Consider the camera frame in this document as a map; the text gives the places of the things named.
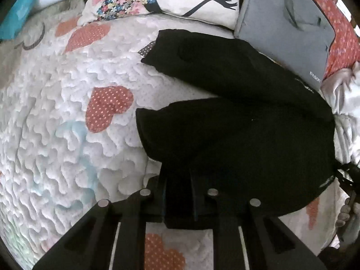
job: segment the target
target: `gray laptop sleeve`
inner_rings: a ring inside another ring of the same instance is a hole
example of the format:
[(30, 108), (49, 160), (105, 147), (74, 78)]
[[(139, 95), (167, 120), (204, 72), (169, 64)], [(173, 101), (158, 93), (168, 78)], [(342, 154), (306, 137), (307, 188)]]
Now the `gray laptop sleeve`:
[(317, 91), (335, 31), (313, 0), (244, 0), (234, 36)]

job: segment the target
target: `quilted bedspread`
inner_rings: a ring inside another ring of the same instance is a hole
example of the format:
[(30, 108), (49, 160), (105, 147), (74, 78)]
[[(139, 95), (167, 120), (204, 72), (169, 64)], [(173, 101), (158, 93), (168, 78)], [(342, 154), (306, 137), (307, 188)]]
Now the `quilted bedspread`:
[[(24, 269), (97, 201), (123, 200), (159, 173), (161, 164), (142, 148), (136, 108), (212, 96), (140, 62), (159, 30), (233, 37), (167, 15), (78, 27), (82, 9), (81, 0), (61, 2), (0, 45), (0, 235)], [(338, 199), (331, 185), (312, 207), (283, 221), (318, 253), (334, 232)], [(149, 224), (147, 233), (154, 246), (145, 263), (156, 248), (177, 261), (169, 269), (212, 269), (210, 231)]]

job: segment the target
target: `red pillow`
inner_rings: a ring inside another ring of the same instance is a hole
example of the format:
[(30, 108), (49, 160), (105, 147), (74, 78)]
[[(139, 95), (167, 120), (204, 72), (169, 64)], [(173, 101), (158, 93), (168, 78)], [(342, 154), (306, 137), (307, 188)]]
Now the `red pillow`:
[(315, 0), (329, 19), (335, 30), (335, 40), (330, 48), (324, 79), (342, 68), (349, 68), (360, 61), (358, 37), (347, 20), (332, 0)]

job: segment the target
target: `curved gray line pattern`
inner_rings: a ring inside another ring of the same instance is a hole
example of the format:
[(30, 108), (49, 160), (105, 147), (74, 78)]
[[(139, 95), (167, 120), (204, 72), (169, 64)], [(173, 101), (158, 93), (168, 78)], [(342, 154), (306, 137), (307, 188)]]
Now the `curved gray line pattern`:
[(35, 48), (35, 47), (43, 40), (44, 35), (45, 35), (45, 23), (43, 22), (43, 31), (41, 32), (41, 35), (40, 35), (39, 39), (38, 39), (36, 42), (34, 42), (34, 43), (33, 43), (32, 45), (30, 45), (30, 46), (25, 46), (24, 42), (22, 41), (21, 43), (19, 43), (18, 45), (16, 45), (16, 46), (14, 47), (14, 49), (22, 46), (25, 51), (32, 50), (33, 48)]

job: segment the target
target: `person's hand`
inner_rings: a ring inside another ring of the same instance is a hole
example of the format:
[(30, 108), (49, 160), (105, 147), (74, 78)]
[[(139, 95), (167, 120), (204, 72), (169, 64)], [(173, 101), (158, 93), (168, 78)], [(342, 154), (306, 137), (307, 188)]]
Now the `person's hand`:
[(351, 208), (348, 205), (350, 198), (347, 198), (345, 205), (341, 207), (340, 214), (336, 221), (336, 227), (343, 227), (346, 223), (349, 223), (347, 230), (343, 235), (343, 242), (340, 242), (340, 247), (347, 248), (353, 244), (359, 236), (360, 231), (360, 204), (355, 203), (352, 210), (354, 215), (350, 218)]

